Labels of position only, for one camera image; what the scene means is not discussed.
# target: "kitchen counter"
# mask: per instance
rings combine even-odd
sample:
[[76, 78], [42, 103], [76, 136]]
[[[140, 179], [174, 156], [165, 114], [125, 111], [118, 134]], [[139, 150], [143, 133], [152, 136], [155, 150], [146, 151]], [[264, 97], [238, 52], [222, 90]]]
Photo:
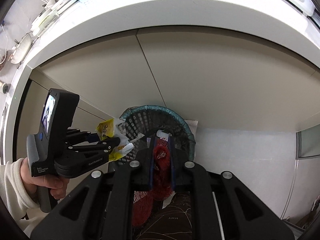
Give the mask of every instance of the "kitchen counter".
[[14, 123], [32, 69], [78, 44], [161, 25], [225, 28], [280, 44], [320, 67], [320, 33], [283, 0], [81, 0], [36, 41], [15, 73], [3, 117], [4, 162], [12, 160]]

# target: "person's arm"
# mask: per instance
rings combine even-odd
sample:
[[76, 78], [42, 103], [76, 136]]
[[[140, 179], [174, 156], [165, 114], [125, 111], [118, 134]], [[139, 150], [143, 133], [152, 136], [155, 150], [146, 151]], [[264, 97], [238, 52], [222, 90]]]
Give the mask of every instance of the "person's arm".
[[64, 198], [69, 179], [44, 175], [31, 177], [28, 159], [0, 165], [0, 196], [15, 221], [26, 215], [28, 208], [38, 208], [36, 186], [51, 188], [51, 195]]

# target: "metal screw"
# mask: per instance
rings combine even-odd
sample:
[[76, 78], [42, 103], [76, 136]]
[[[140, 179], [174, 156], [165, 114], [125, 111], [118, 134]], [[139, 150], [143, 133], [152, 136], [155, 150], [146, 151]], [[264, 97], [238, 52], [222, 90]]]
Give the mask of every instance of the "metal screw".
[[232, 178], [232, 173], [230, 171], [225, 171], [222, 176], [225, 178], [225, 179], [231, 179]]
[[138, 162], [138, 161], [131, 161], [130, 162], [130, 166], [133, 168], [139, 167], [139, 165], [140, 165], [140, 162]]
[[98, 178], [98, 177], [100, 177], [101, 176], [101, 171], [93, 171], [92, 173], [91, 173], [91, 177], [93, 177], [93, 178]]
[[195, 163], [194, 163], [194, 162], [186, 162], [184, 165], [185, 165], [187, 168], [191, 169], [191, 168], [193, 168], [193, 167], [195, 166]]

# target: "yellow and white food package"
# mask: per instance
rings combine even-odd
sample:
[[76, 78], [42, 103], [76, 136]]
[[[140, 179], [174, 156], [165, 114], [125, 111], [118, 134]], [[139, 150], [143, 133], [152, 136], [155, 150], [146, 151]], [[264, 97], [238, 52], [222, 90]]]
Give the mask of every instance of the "yellow and white food package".
[[133, 144], [129, 143], [129, 139], [125, 135], [125, 119], [112, 118], [101, 122], [96, 128], [96, 132], [100, 140], [113, 137], [120, 138], [120, 144], [109, 154], [109, 162], [121, 159], [134, 148]]

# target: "white sleeve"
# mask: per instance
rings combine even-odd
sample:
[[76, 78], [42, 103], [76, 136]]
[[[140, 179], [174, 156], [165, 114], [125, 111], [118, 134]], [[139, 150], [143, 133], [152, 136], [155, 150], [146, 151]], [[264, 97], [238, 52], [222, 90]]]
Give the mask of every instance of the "white sleeve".
[[21, 176], [20, 166], [23, 159], [14, 163], [8, 162], [6, 165], [0, 165], [0, 196], [22, 230], [28, 229], [28, 235], [39, 221], [21, 220], [26, 215], [28, 208], [38, 208], [39, 204], [35, 203], [26, 192]]

